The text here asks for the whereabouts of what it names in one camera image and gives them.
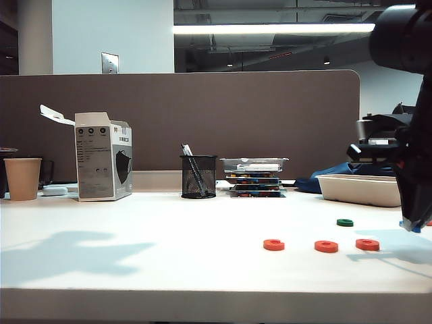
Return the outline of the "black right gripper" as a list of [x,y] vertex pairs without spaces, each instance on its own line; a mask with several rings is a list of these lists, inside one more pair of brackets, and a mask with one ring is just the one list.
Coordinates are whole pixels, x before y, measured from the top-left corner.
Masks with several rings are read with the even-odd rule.
[[351,144],[355,162],[390,164],[396,175],[403,225],[426,225],[431,220],[431,81],[423,80],[409,126],[396,130],[396,143]]

